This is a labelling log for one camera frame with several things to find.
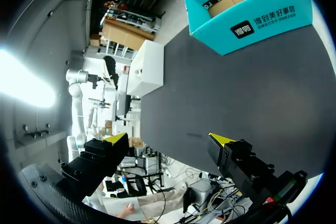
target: ceiling light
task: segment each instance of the ceiling light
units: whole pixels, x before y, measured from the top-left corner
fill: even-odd
[[[38,107],[51,107],[55,93],[17,59],[0,50],[0,92]]]
[[[105,13],[105,15],[103,16],[103,18],[100,21],[100,26],[104,23],[105,17],[107,16],[107,12]]]

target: cable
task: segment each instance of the cable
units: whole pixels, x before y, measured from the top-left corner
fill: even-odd
[[[165,210],[165,208],[166,208],[166,196],[165,196],[165,194],[164,194],[163,191],[161,191],[161,192],[162,192],[162,194],[163,194],[163,198],[164,198],[164,206],[163,206],[162,213],[160,214],[159,218],[154,222],[154,224],[157,224],[157,222],[158,222],[159,219],[162,217],[162,215],[163,215],[163,213],[164,213],[164,210]]]
[[[290,212],[289,208],[286,205],[278,203],[278,202],[270,202],[270,203],[259,206],[258,208],[254,209],[252,214],[250,214],[247,218],[252,218],[253,216],[257,215],[259,212],[261,212],[263,209],[269,206],[281,207],[282,209],[284,209],[288,216],[288,222],[291,222],[291,220],[293,219],[292,213]]]

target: screw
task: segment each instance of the screw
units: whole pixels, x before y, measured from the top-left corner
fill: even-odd
[[[81,175],[81,174],[82,174],[82,171],[81,171],[81,170],[76,170],[76,171],[75,171],[75,175],[76,175],[76,176],[79,176],[79,175]]]
[[[41,180],[42,182],[44,182],[44,181],[47,180],[47,177],[46,177],[45,175],[42,175],[42,176],[40,176],[40,180]]]
[[[32,186],[32,188],[35,188],[35,187],[37,187],[37,182],[36,181],[32,181],[30,183],[30,185]]]

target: black cable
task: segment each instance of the black cable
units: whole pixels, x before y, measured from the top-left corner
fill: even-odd
[[[288,222],[290,222],[293,219],[293,215],[289,208],[285,204],[277,203],[277,202],[270,202],[265,204],[264,206],[278,206],[281,207],[283,210],[285,210],[287,216],[288,216]]]
[[[163,198],[164,198],[164,206],[163,206],[162,213],[160,214],[159,218],[154,222],[154,224],[157,224],[157,222],[159,221],[159,219],[162,217],[162,215],[163,215],[163,213],[164,213],[164,209],[166,208],[166,196],[165,196],[165,194],[164,194],[163,191],[161,191],[161,192],[162,192],[162,194],[163,194]]]
[[[278,203],[278,202],[270,202],[270,203],[261,205],[260,207],[256,208],[248,218],[251,218],[251,217],[257,215],[259,212],[261,212],[263,209],[265,209],[269,206],[281,207],[282,209],[284,209],[286,211],[287,216],[288,216],[288,222],[290,222],[293,219],[292,213],[290,212],[289,208],[286,205]]]
[[[242,206],[242,205],[237,205],[237,206],[233,206],[234,208],[236,208],[236,207],[242,207],[243,208],[243,210],[244,210],[244,213],[243,213],[243,215],[246,213],[246,208],[244,207],[244,206]]]

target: white floor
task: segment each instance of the white floor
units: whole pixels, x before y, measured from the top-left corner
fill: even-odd
[[[160,12],[164,11],[166,13],[162,17],[161,28],[154,41],[166,45],[188,25],[188,18],[184,0],[166,1],[160,7]]]

